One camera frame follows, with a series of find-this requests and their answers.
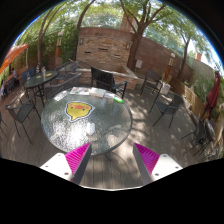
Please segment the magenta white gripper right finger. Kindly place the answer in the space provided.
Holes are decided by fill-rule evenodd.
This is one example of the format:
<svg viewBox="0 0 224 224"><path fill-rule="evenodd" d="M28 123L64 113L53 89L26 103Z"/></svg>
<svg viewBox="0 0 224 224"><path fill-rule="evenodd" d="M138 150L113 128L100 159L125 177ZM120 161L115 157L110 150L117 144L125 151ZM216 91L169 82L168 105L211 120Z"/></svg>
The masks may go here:
<svg viewBox="0 0 224 224"><path fill-rule="evenodd" d="M133 144L133 154L143 185L147 185L182 169L168 154L157 154L138 143Z"/></svg>

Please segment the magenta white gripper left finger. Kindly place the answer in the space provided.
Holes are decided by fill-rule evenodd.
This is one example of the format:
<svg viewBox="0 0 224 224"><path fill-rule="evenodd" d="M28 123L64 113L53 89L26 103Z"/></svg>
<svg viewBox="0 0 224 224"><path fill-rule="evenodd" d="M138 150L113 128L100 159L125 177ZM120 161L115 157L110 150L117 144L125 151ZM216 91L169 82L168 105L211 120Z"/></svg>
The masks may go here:
<svg viewBox="0 0 224 224"><path fill-rule="evenodd" d="M87 143L66 154L55 154L41 169L79 185L91 153L91 144Z"/></svg>

